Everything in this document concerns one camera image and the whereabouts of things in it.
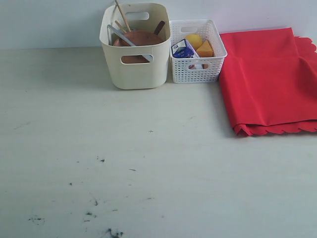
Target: white plastic basket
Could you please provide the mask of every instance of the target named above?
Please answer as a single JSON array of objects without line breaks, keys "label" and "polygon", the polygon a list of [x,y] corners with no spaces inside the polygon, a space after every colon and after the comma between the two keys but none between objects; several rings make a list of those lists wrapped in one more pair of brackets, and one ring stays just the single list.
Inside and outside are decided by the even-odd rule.
[{"label": "white plastic basket", "polygon": [[[220,74],[227,51],[219,36],[214,22],[210,19],[174,20],[170,21],[171,45],[176,44],[189,34],[198,34],[203,41],[209,40],[214,51],[214,57],[199,59],[174,58],[171,49],[173,81],[175,83],[208,83],[215,82]],[[207,64],[206,69],[189,69],[193,64]]]},{"label": "white plastic basket", "polygon": [[[110,24],[119,29],[115,24],[117,20],[125,26],[119,9],[114,5],[106,9],[100,30],[100,41],[106,57],[111,80],[121,89],[156,88],[163,85],[167,79],[170,48],[170,26],[166,8],[156,3],[125,3],[120,4],[127,14],[131,12],[147,12],[147,20],[129,20],[131,28],[154,32],[160,21],[165,21],[165,26],[159,33],[163,43],[153,46],[115,47],[112,46],[117,36],[107,29]],[[125,64],[122,56],[151,55],[153,61],[149,63]]]}]

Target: table surface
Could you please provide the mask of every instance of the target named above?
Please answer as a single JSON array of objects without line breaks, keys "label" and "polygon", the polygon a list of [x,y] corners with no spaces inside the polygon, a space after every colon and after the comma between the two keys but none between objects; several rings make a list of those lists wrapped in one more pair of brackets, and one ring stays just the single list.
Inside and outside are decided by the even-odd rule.
[{"label": "table surface", "polygon": [[101,48],[0,52],[0,238],[314,238],[317,137],[236,137],[218,83],[123,91]]}]

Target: clay pot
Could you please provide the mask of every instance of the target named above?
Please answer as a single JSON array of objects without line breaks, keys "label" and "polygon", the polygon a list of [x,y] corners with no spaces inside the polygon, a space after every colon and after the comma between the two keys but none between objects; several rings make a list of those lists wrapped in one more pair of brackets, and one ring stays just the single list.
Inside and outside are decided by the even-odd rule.
[{"label": "clay pot", "polygon": [[[164,42],[159,36],[147,31],[131,31],[125,33],[124,36],[136,46],[152,46]],[[130,45],[121,38],[118,38],[113,46],[128,47]],[[123,63],[148,63],[143,56],[123,56],[121,60]]]}]

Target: folded fabric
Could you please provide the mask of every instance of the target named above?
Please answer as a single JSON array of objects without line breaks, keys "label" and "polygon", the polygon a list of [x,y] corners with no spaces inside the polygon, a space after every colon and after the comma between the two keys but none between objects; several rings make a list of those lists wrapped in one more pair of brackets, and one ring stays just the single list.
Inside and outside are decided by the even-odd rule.
[{"label": "folded fabric", "polygon": [[236,134],[317,131],[317,54],[291,28],[221,34],[219,82]]}]

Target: wooden chopstick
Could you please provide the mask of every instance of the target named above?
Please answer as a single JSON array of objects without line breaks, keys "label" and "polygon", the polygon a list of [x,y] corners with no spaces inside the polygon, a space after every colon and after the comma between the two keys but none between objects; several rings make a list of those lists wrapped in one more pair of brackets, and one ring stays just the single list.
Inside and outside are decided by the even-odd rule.
[{"label": "wooden chopstick", "polygon": [[125,15],[124,15],[124,13],[123,13],[121,7],[119,6],[118,0],[115,0],[115,3],[116,3],[117,6],[118,6],[118,9],[119,9],[119,11],[120,11],[120,13],[121,13],[121,16],[122,16],[122,18],[123,18],[123,20],[124,20],[124,23],[125,23],[125,25],[126,25],[127,28],[128,28],[128,31],[130,32],[130,31],[131,31],[130,26],[129,26],[129,24],[128,24],[127,18],[125,18]]},{"label": "wooden chopstick", "polygon": [[114,22],[118,25],[118,27],[121,29],[121,31],[123,31],[124,33],[127,33],[127,31],[124,30],[124,28],[121,26],[121,24],[119,22],[117,22],[117,21],[114,21]]}]

